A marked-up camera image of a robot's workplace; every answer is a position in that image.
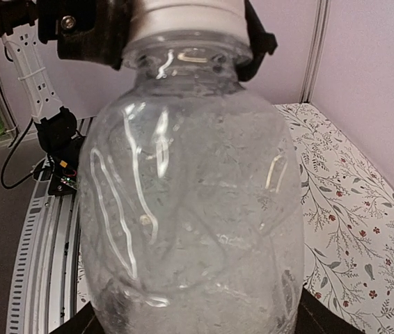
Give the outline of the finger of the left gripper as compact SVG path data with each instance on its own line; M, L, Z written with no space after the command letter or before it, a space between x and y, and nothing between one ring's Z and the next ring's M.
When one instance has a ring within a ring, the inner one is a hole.
M258 14L249 0L244 1L247 33L252 51L252 60L238 65L236 73L239 81L248 82L258 73L266 55L272 56L278 47L276 36L265 31Z

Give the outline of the clear plastic bottle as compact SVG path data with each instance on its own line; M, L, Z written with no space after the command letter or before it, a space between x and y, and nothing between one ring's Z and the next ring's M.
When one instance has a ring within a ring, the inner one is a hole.
M289 127L247 91L249 48L175 31L130 44L133 89L79 162L80 250L105 333L293 333L304 279Z

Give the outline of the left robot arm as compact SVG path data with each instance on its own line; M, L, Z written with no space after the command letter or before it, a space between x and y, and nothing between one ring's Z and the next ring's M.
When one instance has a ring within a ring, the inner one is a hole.
M241 81L251 80L278 46L249 1L0 1L0 38L31 103L40 146L57 164L76 168L84 139L49 80L38 43L54 40L61 59L119 70L136 41L171 31L213 31L246 44L252 58L237 66Z

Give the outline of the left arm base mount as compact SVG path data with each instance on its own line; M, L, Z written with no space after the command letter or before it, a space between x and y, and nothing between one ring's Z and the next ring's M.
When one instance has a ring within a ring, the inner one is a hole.
M49 182L50 196L67 196L77 191L77 169L83 136L75 136L62 147L47 154L33 171L35 181Z

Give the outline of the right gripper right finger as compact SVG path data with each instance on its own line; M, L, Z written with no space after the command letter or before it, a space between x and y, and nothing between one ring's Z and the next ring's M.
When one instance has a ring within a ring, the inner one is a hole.
M299 302L296 334L361 334L362 331L333 314L305 288Z

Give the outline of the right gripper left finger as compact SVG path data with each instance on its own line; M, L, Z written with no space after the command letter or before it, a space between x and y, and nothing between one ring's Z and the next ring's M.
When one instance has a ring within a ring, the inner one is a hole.
M50 332L50 334L103 334L91 302L88 302L67 322Z

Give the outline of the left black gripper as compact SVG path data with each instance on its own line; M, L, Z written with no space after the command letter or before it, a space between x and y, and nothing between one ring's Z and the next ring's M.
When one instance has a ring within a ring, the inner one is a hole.
M36 8L38 38L43 44L55 41L60 59L121 68L133 1L37 1Z

